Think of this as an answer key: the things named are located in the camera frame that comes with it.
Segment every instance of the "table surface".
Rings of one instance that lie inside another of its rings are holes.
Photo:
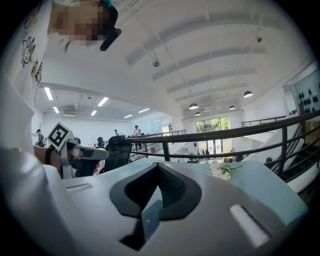
[[[209,163],[166,162],[147,158],[139,159],[112,172],[136,169],[154,162],[177,165],[211,176],[209,173]],[[238,171],[232,174],[229,182],[271,208],[285,225],[288,225],[296,218],[304,216],[308,212],[308,207],[303,200],[282,179],[259,161],[232,162],[228,163],[228,165],[232,168],[241,166]],[[159,199],[158,197],[160,196],[161,194],[156,195],[155,200]]]

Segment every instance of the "white shirt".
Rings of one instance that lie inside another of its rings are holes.
[[[52,0],[38,4],[17,28],[0,61],[0,143],[32,154],[32,107],[41,82],[51,9]]]

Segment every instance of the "flower bouquet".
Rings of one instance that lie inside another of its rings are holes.
[[[213,160],[208,172],[214,177],[229,181],[232,178],[232,173],[239,170],[240,167],[242,165],[231,168],[227,163],[219,164],[216,160]]]

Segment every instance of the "staircase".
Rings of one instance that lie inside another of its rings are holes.
[[[308,144],[303,144],[302,148],[307,147]],[[294,160],[292,161],[292,163],[290,164],[290,166],[288,167],[291,168],[295,165],[297,165],[299,162],[301,162],[302,160],[308,158],[310,155],[312,155],[313,153],[316,153],[312,156],[310,156],[307,160],[305,160],[304,162],[298,164],[297,166],[289,169],[289,170],[284,170],[279,176],[280,178],[285,181],[286,183],[294,180],[296,177],[300,176],[301,174],[303,174],[304,172],[306,172],[307,170],[309,170],[319,159],[320,157],[320,148],[317,146],[309,146],[308,148],[306,148],[305,150],[299,152],[296,157],[294,158]]]

